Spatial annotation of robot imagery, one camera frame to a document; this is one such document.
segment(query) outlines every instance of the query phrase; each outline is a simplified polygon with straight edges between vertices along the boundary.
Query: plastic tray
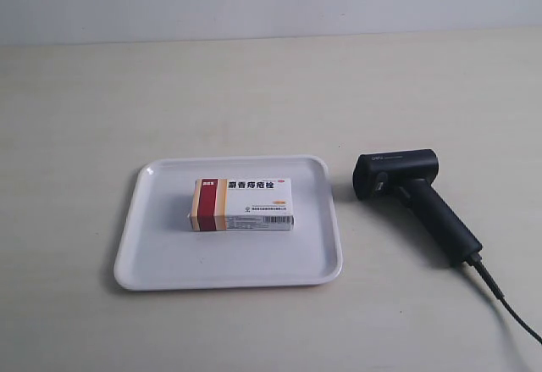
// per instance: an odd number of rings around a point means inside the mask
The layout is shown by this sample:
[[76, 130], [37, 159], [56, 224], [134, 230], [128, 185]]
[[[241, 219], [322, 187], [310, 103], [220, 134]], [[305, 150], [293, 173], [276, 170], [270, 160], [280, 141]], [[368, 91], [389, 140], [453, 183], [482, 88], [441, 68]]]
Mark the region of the plastic tray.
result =
[[[194, 232], [198, 178], [289, 177], [293, 230]], [[138, 177], [114, 275], [135, 291], [317, 285], [342, 267], [324, 162], [313, 156], [157, 160]]]

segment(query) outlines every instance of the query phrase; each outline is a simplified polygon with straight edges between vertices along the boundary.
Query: red label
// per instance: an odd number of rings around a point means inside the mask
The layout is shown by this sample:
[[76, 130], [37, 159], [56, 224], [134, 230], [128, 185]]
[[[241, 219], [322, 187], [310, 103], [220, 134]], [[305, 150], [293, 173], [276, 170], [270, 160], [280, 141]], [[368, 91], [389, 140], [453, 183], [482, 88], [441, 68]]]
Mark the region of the red label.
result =
[[214, 223], [214, 204], [217, 200], [218, 179], [202, 179], [197, 222], [200, 230], [217, 230]]

